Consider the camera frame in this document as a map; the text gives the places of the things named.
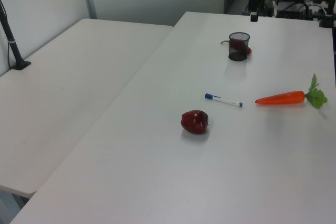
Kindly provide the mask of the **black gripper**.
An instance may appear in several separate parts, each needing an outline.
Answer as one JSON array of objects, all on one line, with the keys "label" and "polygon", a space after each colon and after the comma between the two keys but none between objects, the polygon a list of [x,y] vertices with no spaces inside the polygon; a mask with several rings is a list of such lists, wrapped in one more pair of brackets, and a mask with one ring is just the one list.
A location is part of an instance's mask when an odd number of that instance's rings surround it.
[{"label": "black gripper", "polygon": [[251,22],[258,21],[258,13],[257,13],[258,9],[259,9],[259,0],[249,0],[248,1],[248,10],[251,12],[250,13]]}]

